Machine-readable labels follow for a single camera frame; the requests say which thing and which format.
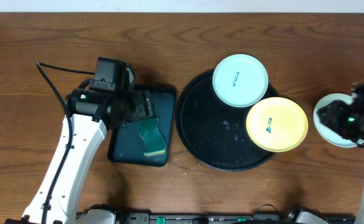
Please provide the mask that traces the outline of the green and yellow sponge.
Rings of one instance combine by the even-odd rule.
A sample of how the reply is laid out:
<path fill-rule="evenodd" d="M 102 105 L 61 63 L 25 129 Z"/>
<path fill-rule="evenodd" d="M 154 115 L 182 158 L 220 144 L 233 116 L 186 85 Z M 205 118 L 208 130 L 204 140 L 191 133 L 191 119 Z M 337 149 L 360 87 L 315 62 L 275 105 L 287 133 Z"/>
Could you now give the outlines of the green and yellow sponge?
<path fill-rule="evenodd" d="M 144 156 L 156 156 L 166 151 L 166 140 L 159 131 L 159 118 L 148 118 L 138 122 L 138 133 L 144 141 Z"/>

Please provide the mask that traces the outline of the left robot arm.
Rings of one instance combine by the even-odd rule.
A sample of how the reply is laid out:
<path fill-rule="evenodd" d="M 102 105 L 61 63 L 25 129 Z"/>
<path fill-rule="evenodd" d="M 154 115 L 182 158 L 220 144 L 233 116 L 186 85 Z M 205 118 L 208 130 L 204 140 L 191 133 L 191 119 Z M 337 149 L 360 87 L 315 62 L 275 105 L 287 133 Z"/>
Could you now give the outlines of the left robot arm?
<path fill-rule="evenodd" d="M 124 121 L 154 116 L 147 90 L 117 93 L 77 88 L 63 105 L 67 112 L 57 149 L 38 192 L 18 223 L 79 223 L 80 194 L 108 130 Z"/>

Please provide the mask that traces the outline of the light blue plate bottom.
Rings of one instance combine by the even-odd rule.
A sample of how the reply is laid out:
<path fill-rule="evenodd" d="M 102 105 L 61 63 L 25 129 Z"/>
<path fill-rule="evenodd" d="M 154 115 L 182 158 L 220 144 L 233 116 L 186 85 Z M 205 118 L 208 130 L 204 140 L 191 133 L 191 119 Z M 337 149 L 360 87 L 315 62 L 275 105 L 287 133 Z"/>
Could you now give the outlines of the light blue plate bottom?
<path fill-rule="evenodd" d="M 363 144 L 364 143 L 363 139 L 358 139 L 357 141 L 344 139 L 343 137 L 333 132 L 330 128 L 324 126 L 320 122 L 320 116 L 317 114 L 317 111 L 320 108 L 327 106 L 328 104 L 330 104 L 335 100 L 340 100 L 348 105 L 350 105 L 353 101 L 350 95 L 342 93 L 332 93 L 321 98 L 317 102 L 313 112 L 313 120 L 316 130 L 326 141 L 338 147 L 351 148 L 351 147 L 357 147 L 359 144 Z"/>

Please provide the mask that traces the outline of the yellow plate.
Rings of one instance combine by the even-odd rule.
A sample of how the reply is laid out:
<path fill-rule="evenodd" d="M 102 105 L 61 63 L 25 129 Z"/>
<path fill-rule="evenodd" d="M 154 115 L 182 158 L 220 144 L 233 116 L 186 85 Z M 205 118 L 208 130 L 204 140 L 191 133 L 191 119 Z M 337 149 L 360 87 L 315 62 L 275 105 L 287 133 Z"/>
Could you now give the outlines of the yellow plate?
<path fill-rule="evenodd" d="M 270 97 L 257 102 L 246 117 L 251 140 L 270 152 L 286 152 L 305 139 L 309 124 L 304 110 L 294 101 Z"/>

